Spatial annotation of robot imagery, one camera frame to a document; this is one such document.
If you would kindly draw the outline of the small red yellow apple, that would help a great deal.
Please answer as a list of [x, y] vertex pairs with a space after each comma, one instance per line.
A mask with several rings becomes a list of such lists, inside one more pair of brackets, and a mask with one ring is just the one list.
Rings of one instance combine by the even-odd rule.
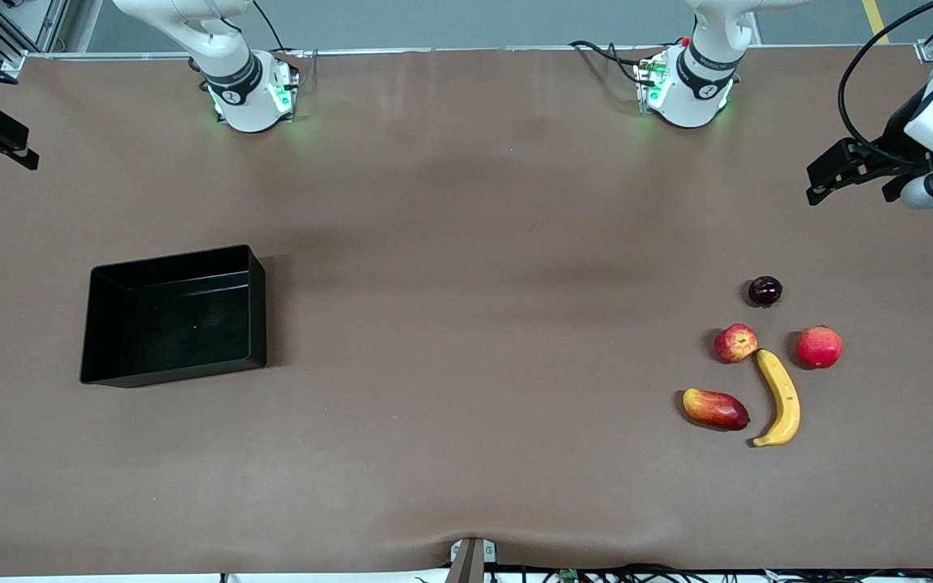
[[759, 350], [759, 340], [754, 329], [736, 322], [714, 337], [712, 347], [723, 363], [740, 363]]

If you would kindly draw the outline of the yellow banana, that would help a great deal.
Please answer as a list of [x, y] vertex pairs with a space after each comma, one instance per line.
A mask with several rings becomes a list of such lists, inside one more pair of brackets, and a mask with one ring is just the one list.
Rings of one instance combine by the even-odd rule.
[[773, 424], [761, 436], [752, 440], [752, 446], [766, 448], [790, 443], [799, 432], [801, 406], [792, 377], [780, 358], [772, 351], [759, 348], [756, 365], [766, 380], [775, 401]]

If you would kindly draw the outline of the black plastic box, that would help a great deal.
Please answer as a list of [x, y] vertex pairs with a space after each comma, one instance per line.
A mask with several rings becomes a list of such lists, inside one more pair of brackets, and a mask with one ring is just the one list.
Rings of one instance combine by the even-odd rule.
[[80, 380], [139, 388], [266, 366], [266, 272], [249, 246], [97, 266]]

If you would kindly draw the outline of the dark purple plum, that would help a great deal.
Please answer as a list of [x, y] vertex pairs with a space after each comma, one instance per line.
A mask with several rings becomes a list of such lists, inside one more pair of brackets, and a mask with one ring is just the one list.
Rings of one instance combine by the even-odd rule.
[[763, 275], [748, 282], [748, 301], [752, 305], [767, 309], [780, 301], [783, 291], [784, 287], [778, 278]]

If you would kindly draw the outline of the red yellow mango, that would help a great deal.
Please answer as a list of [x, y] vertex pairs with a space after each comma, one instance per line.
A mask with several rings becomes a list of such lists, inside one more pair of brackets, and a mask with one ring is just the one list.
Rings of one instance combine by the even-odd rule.
[[732, 395], [692, 387], [681, 402], [689, 419], [704, 427], [736, 432], [749, 425], [747, 407]]

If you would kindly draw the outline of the brown table mat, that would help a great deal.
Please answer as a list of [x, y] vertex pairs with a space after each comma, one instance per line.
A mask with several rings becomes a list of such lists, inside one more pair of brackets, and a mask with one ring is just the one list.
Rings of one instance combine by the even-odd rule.
[[[548, 567], [933, 568], [933, 211], [807, 204], [851, 47], [752, 49], [721, 117], [638, 115], [574, 51], [302, 62], [241, 135], [184, 62], [33, 58], [0, 109], [0, 577], [401, 571], [477, 535]], [[80, 381], [90, 273], [247, 245], [265, 368]], [[748, 282], [770, 275], [763, 309]], [[794, 439], [736, 322], [787, 368]], [[799, 362], [806, 328], [841, 335]], [[749, 425], [689, 419], [689, 388]]]

